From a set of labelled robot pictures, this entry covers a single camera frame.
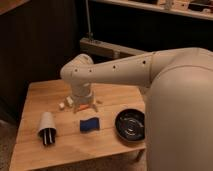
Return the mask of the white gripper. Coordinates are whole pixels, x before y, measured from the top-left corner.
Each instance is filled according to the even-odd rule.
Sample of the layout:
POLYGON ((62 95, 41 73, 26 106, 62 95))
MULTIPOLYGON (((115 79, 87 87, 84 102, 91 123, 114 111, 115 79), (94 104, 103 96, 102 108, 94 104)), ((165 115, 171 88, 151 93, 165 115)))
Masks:
MULTIPOLYGON (((71 98, 75 103, 73 112, 77 113, 79 111, 79 104, 90 104, 93 101, 93 97, 94 95, 90 83, 73 84, 71 86, 71 98)), ((95 103, 91 106, 95 112, 98 112, 98 108, 95 103)))

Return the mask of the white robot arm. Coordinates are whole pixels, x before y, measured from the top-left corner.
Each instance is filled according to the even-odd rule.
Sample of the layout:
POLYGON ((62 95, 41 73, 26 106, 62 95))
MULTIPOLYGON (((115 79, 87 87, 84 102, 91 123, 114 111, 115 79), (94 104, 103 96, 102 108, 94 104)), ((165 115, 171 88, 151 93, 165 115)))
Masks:
POLYGON ((213 52, 179 48, 95 64, 80 54, 61 78, 76 105, 93 99, 93 83, 146 87, 147 171, 213 171, 213 52))

